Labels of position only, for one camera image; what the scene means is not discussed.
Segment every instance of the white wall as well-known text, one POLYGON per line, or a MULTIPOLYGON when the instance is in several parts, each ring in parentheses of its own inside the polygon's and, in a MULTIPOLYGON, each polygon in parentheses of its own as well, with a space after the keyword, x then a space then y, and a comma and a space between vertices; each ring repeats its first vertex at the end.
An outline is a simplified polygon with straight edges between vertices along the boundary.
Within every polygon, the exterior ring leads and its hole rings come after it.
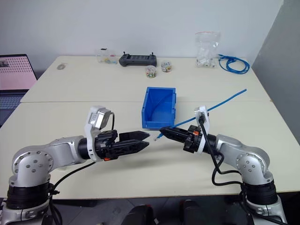
POLYGON ((194 57, 198 31, 219 30, 219 53, 253 63, 283 0, 0 0, 0 54, 27 53, 35 70, 59 55, 194 57))
POLYGON ((299 0, 284 2, 252 67, 300 144, 299 13, 299 0))

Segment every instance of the laptop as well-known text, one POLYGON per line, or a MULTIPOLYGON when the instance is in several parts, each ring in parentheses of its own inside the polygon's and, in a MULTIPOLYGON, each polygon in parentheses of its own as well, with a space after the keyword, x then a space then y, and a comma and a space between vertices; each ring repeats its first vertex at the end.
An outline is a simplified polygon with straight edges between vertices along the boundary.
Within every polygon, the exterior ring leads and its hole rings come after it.
POLYGON ((0 55, 0 127, 36 81, 26 54, 0 55))

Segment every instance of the remote controller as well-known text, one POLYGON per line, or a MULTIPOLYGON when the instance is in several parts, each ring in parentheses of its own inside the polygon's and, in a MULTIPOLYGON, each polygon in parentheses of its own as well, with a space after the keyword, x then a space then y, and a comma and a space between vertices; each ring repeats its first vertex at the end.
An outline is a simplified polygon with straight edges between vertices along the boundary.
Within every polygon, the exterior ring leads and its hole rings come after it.
POLYGON ((153 55, 153 52, 151 55, 130 55, 130 54, 125 54, 122 55, 122 57, 119 59, 119 63, 121 66, 149 66, 153 65, 156 67, 157 61, 156 61, 156 56, 153 55))

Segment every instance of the white table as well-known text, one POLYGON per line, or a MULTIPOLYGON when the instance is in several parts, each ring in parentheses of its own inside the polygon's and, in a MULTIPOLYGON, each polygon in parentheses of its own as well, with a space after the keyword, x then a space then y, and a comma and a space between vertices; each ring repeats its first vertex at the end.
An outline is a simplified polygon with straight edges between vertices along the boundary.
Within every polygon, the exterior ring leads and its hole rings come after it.
MULTIPOLYGON (((244 98, 251 93, 244 93, 244 98)), ((0 197, 5 197, 12 175, 11 159, 29 145, 41 145, 60 137, 84 135, 89 108, 104 105, 115 112, 119 133, 141 129, 142 102, 21 103, 0 129, 0 197)), ((178 102, 176 122, 193 117, 193 109, 215 102, 178 102)), ((270 156, 270 171, 278 192, 300 191, 298 179, 300 146, 270 101, 232 101, 210 112, 210 133, 239 139, 246 145, 264 149, 270 156)), ((143 151, 100 162, 73 174, 59 186, 57 199, 96 199, 171 195, 236 194, 238 185, 216 187, 211 183, 213 163, 207 154, 191 154, 181 143, 161 138, 149 131, 150 145, 143 151)), ((82 165, 56 169, 55 183, 82 165)), ((232 167, 223 165, 222 170, 232 167)), ((240 179, 237 174, 217 176, 219 182, 240 179)))
POLYGON ((233 101, 269 101, 252 69, 237 75, 217 68, 197 68, 195 59, 168 58, 172 71, 164 73, 157 59, 157 77, 149 79, 145 67, 98 63, 93 56, 60 56, 28 91, 22 102, 126 101, 142 102, 146 88, 175 87, 177 102, 220 102, 237 91, 247 95, 233 101), (63 70, 57 66, 66 63, 63 70))

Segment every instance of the plastic bag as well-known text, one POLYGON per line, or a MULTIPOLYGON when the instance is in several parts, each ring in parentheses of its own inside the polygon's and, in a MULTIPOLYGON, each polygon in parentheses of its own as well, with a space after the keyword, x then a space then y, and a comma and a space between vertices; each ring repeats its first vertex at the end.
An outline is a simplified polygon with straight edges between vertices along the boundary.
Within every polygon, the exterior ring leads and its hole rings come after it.
POLYGON ((109 64, 117 64, 116 54, 107 48, 98 49, 96 52, 96 58, 99 63, 105 62, 109 64))
POLYGON ((214 68, 216 66, 214 59, 217 46, 220 41, 220 32, 198 32, 196 35, 198 67, 214 68))

